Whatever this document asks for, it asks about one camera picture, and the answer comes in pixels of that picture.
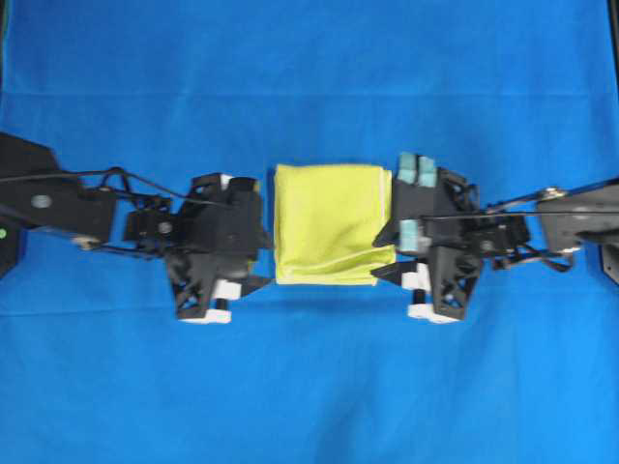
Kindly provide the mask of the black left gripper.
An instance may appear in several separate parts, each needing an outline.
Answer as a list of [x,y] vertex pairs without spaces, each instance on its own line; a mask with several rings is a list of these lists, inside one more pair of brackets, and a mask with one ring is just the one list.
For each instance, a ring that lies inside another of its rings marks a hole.
[[262,212],[260,185],[254,178],[213,173],[192,180],[176,214],[173,244],[166,250],[178,320],[227,324],[230,302],[272,282],[252,271],[259,251],[271,247]]

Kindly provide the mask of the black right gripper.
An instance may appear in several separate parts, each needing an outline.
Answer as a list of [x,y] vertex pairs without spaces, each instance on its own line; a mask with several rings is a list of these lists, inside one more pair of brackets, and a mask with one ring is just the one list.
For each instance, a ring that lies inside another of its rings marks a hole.
[[404,152],[394,188],[393,218],[372,246],[394,246],[407,259],[371,275],[412,293],[410,318],[432,324],[463,320],[484,267],[465,242],[467,222],[457,217],[476,208],[469,199],[471,186],[433,159]]

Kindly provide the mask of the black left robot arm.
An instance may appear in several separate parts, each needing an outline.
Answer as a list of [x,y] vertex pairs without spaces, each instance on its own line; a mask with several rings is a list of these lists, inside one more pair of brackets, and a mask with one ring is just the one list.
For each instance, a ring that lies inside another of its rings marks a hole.
[[18,264],[26,231],[40,230],[85,251],[161,259],[185,323],[226,324],[230,302],[271,283],[252,271],[260,250],[272,246],[254,178],[195,177],[174,210],[171,189],[141,178],[155,193],[137,192],[134,174],[121,167],[95,174],[100,182],[88,187],[88,172],[62,169],[50,148],[2,133],[3,275]]

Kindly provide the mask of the black left robot arm base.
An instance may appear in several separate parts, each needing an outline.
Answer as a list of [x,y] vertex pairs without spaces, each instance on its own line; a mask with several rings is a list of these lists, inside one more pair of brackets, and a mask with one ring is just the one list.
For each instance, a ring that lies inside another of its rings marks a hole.
[[0,278],[13,270],[25,253],[26,232],[14,224],[2,221],[0,225]]

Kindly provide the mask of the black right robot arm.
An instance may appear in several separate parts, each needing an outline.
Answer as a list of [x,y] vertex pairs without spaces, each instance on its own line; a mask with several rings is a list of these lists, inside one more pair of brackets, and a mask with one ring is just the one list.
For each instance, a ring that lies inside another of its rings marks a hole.
[[618,279],[618,182],[544,188],[487,207],[476,185],[433,159],[403,153],[392,181],[391,216],[373,242],[401,260],[372,275],[412,294],[408,316],[434,324],[465,318],[485,263],[495,271],[539,262],[565,273],[585,244]]

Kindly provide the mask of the black right robot arm base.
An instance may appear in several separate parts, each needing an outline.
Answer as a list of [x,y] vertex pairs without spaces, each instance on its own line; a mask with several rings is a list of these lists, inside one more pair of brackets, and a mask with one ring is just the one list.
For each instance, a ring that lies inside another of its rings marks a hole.
[[600,246],[603,273],[616,285],[619,284],[619,248],[615,245]]

